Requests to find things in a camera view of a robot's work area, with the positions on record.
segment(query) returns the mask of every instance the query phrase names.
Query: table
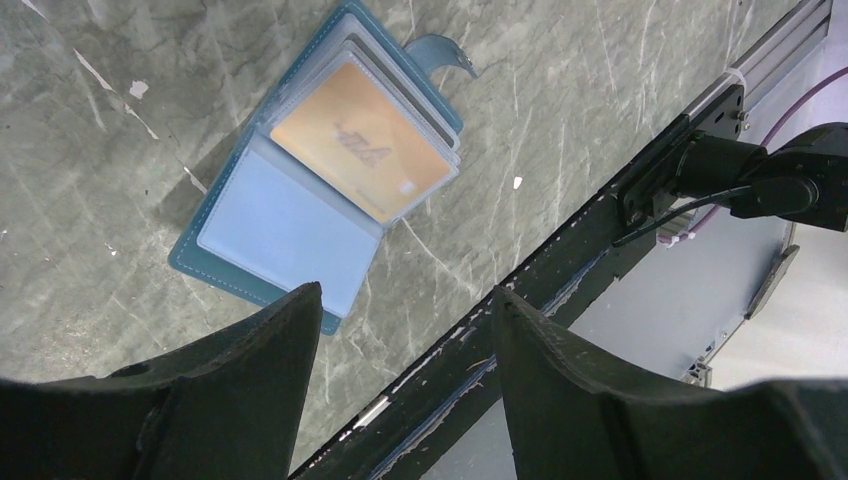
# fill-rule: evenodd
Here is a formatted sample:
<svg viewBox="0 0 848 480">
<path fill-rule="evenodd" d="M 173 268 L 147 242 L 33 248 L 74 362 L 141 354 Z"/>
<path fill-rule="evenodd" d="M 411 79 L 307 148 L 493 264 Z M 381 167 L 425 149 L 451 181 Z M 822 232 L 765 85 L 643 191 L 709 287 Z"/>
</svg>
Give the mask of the table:
<svg viewBox="0 0 848 480">
<path fill-rule="evenodd" d="M 7 2 L 0 374 L 105 375 L 256 307 L 166 255 L 327 0 Z M 795 0 L 370 0 L 465 120 L 461 174 L 384 238 L 323 337 L 293 466 L 366 406 Z"/>
</svg>

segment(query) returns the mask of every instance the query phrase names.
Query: wallet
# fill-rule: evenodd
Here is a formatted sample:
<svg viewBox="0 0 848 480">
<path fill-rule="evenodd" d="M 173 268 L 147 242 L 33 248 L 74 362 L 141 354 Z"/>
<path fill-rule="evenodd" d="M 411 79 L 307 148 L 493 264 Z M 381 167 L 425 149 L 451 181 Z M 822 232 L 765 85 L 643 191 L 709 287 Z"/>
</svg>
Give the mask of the wallet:
<svg viewBox="0 0 848 480">
<path fill-rule="evenodd" d="M 318 281 L 335 333 L 385 230 L 458 174 L 462 120 L 429 81 L 442 66 L 476 77 L 452 40 L 401 48 L 342 2 L 251 116 L 169 264 L 259 306 Z"/>
</svg>

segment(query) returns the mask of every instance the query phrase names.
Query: card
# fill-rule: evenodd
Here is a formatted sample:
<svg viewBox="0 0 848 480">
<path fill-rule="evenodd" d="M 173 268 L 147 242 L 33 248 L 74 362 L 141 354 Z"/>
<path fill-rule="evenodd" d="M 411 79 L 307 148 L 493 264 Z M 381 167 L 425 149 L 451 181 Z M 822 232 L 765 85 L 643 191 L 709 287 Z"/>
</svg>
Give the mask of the card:
<svg viewBox="0 0 848 480">
<path fill-rule="evenodd" d="M 385 224 L 456 170 L 364 67 L 352 55 L 344 58 L 329 76 L 316 78 L 270 137 Z"/>
</svg>

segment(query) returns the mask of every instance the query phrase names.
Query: zip tie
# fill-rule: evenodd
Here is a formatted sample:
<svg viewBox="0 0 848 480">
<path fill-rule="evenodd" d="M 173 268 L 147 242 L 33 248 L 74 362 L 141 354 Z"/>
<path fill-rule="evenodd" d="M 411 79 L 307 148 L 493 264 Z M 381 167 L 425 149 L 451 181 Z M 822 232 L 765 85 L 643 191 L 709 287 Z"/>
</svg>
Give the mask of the zip tie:
<svg viewBox="0 0 848 480">
<path fill-rule="evenodd" d="M 738 68 L 727 67 L 724 69 L 724 73 L 738 78 L 739 83 L 742 84 L 742 88 L 745 89 L 745 93 L 748 93 L 748 82 L 745 80 L 745 75 Z"/>
</svg>

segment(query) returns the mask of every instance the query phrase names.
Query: wire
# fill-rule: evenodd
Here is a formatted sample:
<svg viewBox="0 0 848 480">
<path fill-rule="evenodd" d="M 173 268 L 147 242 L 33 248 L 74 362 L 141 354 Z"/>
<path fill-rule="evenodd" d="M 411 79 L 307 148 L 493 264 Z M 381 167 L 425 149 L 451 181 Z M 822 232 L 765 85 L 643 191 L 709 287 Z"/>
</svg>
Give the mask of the wire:
<svg viewBox="0 0 848 480">
<path fill-rule="evenodd" d="M 784 125 L 786 125 L 786 122 L 789 121 L 789 118 L 792 117 L 792 115 L 795 115 L 798 110 L 801 109 L 801 107 L 803 107 L 807 102 L 810 101 L 811 98 L 816 96 L 816 94 L 822 91 L 825 87 L 839 80 L 845 75 L 848 75 L 848 67 L 844 67 L 840 70 L 837 70 L 833 75 L 830 75 L 821 82 L 817 83 L 813 88 L 807 91 L 807 93 L 802 95 L 801 98 L 799 98 L 794 104 L 792 104 L 791 107 L 789 107 L 789 110 L 787 110 L 783 115 L 781 115 L 777 123 L 774 124 L 771 130 L 769 130 L 769 132 L 766 134 L 765 138 L 763 138 L 763 141 L 762 143 L 760 143 L 760 145 L 762 145 L 763 147 L 768 147 L 769 143 L 771 143 L 771 141 L 774 140 L 774 137 L 777 136 L 777 132 L 779 132 L 780 129 L 783 128 Z M 675 243 L 685 242 L 690 238 L 694 238 L 695 234 L 698 233 L 704 227 L 704 225 L 709 223 L 709 221 L 714 216 L 716 216 L 720 209 L 721 207 L 719 207 L 718 205 L 714 205 L 710 209 L 710 211 L 707 212 L 707 214 L 704 215 L 704 217 L 701 218 L 701 220 L 699 220 L 698 223 L 696 223 L 691 229 L 684 232 L 680 232 L 680 234 L 675 235 L 674 237 L 659 235 L 657 236 L 657 241 L 665 245 L 672 246 Z"/>
<path fill-rule="evenodd" d="M 651 232 L 653 230 L 656 230 L 657 228 L 665 225 L 666 223 L 670 222 L 671 220 L 673 220 L 675 217 L 677 217 L 681 213 L 688 212 L 689 210 L 694 210 L 698 207 L 703 207 L 704 205 L 709 205 L 710 203 L 718 203 L 718 202 L 721 202 L 723 200 L 738 197 L 740 195 L 745 195 L 747 193 L 750 193 L 753 190 L 754 190 L 754 188 L 752 186 L 743 185 L 741 187 L 735 187 L 735 188 L 731 188 L 729 190 L 725 190 L 723 192 L 718 192 L 718 193 L 714 193 L 712 195 L 707 195 L 706 197 L 702 197 L 702 198 L 699 198 L 697 200 L 692 200 L 691 202 L 689 202 L 685 205 L 682 205 L 682 206 L 675 208 L 673 210 L 669 210 L 668 212 L 666 212 L 665 215 L 654 220 L 653 222 L 645 224 L 645 225 L 637 228 L 636 230 L 633 230 L 632 232 L 624 235 L 623 237 L 619 238 L 618 240 L 613 241 L 612 246 L 613 247 L 620 247 L 620 246 L 622 246 L 626 243 L 629 243 L 633 240 L 636 240 L 637 238 L 641 237 L 642 235 L 645 235 L 646 233 Z"/>
</svg>

